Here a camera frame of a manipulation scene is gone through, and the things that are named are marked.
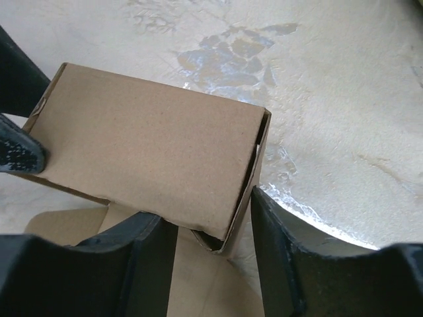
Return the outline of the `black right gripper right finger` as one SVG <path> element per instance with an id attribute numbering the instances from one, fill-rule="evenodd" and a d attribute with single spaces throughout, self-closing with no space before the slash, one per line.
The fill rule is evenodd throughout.
<path id="1" fill-rule="evenodd" d="M 368 250 L 333 238 L 260 188 L 251 220 L 266 316 L 421 316 L 422 245 Z"/>

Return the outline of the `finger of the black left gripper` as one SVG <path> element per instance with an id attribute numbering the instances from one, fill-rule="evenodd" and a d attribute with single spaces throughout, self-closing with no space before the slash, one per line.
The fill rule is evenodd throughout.
<path id="1" fill-rule="evenodd" d="M 50 80 L 4 29 L 0 45 L 1 112 L 27 118 Z"/>
<path id="2" fill-rule="evenodd" d="M 39 174 L 46 167 L 46 149 L 1 114 L 1 172 Z"/>

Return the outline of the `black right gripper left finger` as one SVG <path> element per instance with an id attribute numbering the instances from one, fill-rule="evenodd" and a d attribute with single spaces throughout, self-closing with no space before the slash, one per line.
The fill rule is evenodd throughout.
<path id="1" fill-rule="evenodd" d="M 1 237 L 2 316 L 165 316 L 177 227 L 137 213 L 76 246 Z"/>

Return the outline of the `brown cardboard box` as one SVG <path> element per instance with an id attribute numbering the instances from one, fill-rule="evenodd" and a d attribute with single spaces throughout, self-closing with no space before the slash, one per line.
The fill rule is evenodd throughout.
<path id="1" fill-rule="evenodd" d="M 32 181 L 101 208 L 42 213 L 29 231 L 76 246 L 137 213 L 159 216 L 177 227 L 165 316 L 262 316 L 227 259 L 270 118 L 261 106 L 65 63 L 24 125 L 48 151 Z"/>

